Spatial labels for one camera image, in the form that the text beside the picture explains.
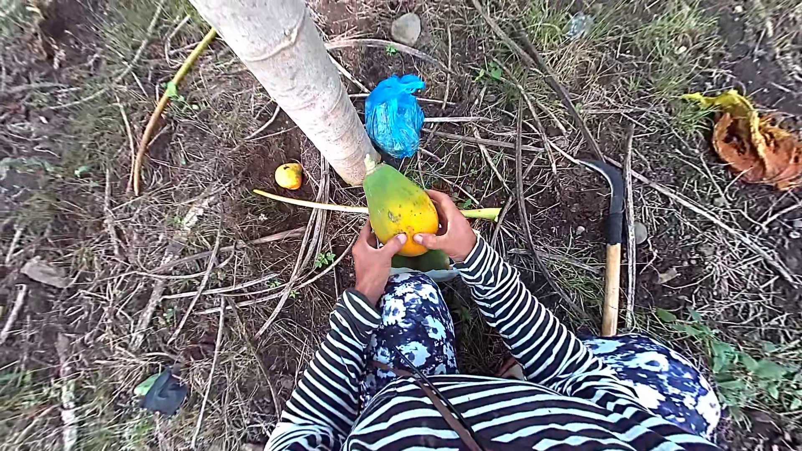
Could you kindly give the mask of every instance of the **bag strap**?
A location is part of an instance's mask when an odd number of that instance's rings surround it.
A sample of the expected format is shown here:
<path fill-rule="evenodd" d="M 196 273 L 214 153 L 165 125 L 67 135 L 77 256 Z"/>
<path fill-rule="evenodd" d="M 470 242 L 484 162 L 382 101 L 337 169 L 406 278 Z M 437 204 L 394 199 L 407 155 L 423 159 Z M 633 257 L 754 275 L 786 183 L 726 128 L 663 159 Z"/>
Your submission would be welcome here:
<path fill-rule="evenodd" d="M 435 406 L 437 412 L 440 412 L 440 415 L 443 416 L 443 419 L 446 420 L 446 423 L 448 423 L 448 425 L 451 426 L 452 429 L 454 429 L 456 435 L 460 436 L 460 439 L 462 440 L 463 443 L 465 443 L 468 449 L 470 451 L 485 451 L 481 446 L 479 446 L 479 443 L 477 443 L 476 440 L 473 439 L 473 436 L 468 431 L 468 428 L 466 428 L 462 423 L 460 423 L 459 420 L 456 419 L 452 411 L 448 410 L 446 404 L 443 403 L 443 401 L 431 390 L 431 388 L 429 388 L 424 382 L 415 377 L 413 373 L 404 369 L 390 368 L 388 365 L 383 364 L 382 362 L 376 360 L 372 360 L 371 363 L 373 364 L 373 366 L 381 370 L 394 372 L 398 376 L 411 377 L 412 380 L 415 381 L 415 384 L 417 384 L 418 387 L 420 387 L 420 389 L 423 390 L 423 393 L 425 393 L 426 396 L 429 397 L 429 399 L 431 400 L 431 404 Z"/>

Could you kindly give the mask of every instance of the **hand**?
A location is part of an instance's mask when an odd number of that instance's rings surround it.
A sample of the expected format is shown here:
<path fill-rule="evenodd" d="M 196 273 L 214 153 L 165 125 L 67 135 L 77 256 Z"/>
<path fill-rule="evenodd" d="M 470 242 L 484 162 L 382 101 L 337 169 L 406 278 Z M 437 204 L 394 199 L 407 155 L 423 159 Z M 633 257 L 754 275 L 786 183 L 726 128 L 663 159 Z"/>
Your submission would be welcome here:
<path fill-rule="evenodd" d="M 393 255 L 401 250 L 407 242 L 406 234 L 395 235 L 381 249 L 376 249 L 376 236 L 371 231 L 371 222 L 359 232 L 359 239 L 354 244 L 354 272 L 356 273 L 356 291 L 365 295 L 375 307 L 384 294 L 384 286 L 390 278 L 390 267 Z"/>
<path fill-rule="evenodd" d="M 465 219 L 447 194 L 433 189 L 428 189 L 426 194 L 435 203 L 440 229 L 437 235 L 415 234 L 412 239 L 427 249 L 442 250 L 455 262 L 464 262 L 473 246 L 476 246 L 476 234 L 468 224 L 468 219 Z"/>

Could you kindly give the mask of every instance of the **green-yellow papaya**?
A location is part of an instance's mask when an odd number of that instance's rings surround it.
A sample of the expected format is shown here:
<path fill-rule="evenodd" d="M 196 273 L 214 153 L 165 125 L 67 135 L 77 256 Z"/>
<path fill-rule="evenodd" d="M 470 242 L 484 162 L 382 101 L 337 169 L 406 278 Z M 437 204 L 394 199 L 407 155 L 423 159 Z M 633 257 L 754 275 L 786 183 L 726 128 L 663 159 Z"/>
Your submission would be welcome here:
<path fill-rule="evenodd" d="M 363 183 L 371 227 L 384 244 L 398 234 L 406 234 L 407 242 L 399 255 L 415 257 L 428 249 L 412 240 L 415 234 L 436 234 L 437 210 L 418 185 L 390 165 L 366 162 Z"/>

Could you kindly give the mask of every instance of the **floral pants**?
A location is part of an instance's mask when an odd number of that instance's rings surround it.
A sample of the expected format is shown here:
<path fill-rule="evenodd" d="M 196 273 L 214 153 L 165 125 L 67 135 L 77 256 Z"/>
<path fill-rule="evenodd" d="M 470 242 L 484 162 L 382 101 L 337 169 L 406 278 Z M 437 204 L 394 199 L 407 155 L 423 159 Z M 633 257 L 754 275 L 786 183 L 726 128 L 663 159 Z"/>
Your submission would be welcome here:
<path fill-rule="evenodd" d="M 427 376 L 459 373 L 454 322 L 437 284 L 423 273 L 395 274 L 384 291 L 379 301 L 382 324 L 368 345 L 367 361 L 408 368 L 399 355 L 403 353 Z M 690 433 L 713 433 L 721 415 L 718 398 L 688 359 L 646 335 L 587 337 L 583 342 L 652 412 Z M 363 405 L 395 377 L 368 364 Z"/>

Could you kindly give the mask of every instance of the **black and white striped sleeve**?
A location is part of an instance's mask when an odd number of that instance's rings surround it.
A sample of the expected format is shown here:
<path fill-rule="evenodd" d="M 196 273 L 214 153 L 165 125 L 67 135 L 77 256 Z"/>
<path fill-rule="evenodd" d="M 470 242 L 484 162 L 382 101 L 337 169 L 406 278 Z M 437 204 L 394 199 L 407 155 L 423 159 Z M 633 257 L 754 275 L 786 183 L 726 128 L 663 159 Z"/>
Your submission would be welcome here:
<path fill-rule="evenodd" d="M 454 267 L 462 275 L 490 326 L 504 338 L 526 378 L 569 396 L 599 400 L 599 388 L 638 403 L 612 368 L 593 356 L 565 325 L 540 304 L 520 280 L 518 270 L 477 234 L 465 262 Z"/>
<path fill-rule="evenodd" d="M 268 451 L 340 449 L 358 413 L 365 347 L 381 315 L 356 290 L 342 294 L 331 331 L 315 353 L 270 435 Z"/>

